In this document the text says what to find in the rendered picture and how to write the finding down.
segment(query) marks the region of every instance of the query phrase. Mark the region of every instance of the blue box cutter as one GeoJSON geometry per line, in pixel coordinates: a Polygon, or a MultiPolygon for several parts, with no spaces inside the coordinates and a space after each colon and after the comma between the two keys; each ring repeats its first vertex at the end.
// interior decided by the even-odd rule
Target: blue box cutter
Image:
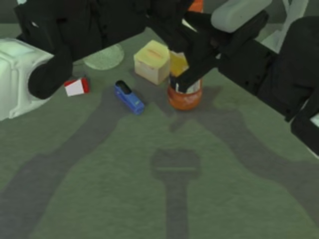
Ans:
{"type": "Polygon", "coordinates": [[[115,83],[115,94],[134,114],[140,115],[144,111],[145,106],[143,102],[132,92],[124,81],[119,80],[115,83]]]}

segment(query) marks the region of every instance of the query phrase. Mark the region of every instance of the green table surface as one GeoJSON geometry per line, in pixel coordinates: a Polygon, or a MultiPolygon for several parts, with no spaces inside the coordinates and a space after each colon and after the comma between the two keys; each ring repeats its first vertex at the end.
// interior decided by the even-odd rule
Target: green table surface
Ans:
{"type": "Polygon", "coordinates": [[[106,72],[80,62],[91,93],[61,88],[0,122],[0,239],[319,239],[318,161],[283,117],[216,70],[201,105],[176,112],[165,84],[134,74],[151,39],[122,42],[106,72]],[[114,96],[119,79],[141,116],[114,96]]]}

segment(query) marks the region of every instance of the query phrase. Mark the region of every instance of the background wall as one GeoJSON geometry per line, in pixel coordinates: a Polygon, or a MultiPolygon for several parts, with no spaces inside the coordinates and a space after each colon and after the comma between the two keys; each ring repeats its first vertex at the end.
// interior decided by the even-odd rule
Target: background wall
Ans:
{"type": "MultiPolygon", "coordinates": [[[[218,6],[227,0],[205,0],[205,12],[212,12],[218,6]]],[[[0,0],[0,23],[15,23],[16,18],[13,8],[16,6],[16,0],[0,0]]],[[[281,0],[274,0],[267,11],[270,14],[270,23],[281,23],[285,20],[285,9],[281,0]]]]}

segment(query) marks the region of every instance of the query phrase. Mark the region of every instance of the wooden block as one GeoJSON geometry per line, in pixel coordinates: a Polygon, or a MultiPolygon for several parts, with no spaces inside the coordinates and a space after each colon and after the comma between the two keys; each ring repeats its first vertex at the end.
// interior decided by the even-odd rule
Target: wooden block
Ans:
{"type": "Polygon", "coordinates": [[[165,45],[150,41],[134,55],[135,73],[159,85],[169,76],[169,50],[165,45]]]}

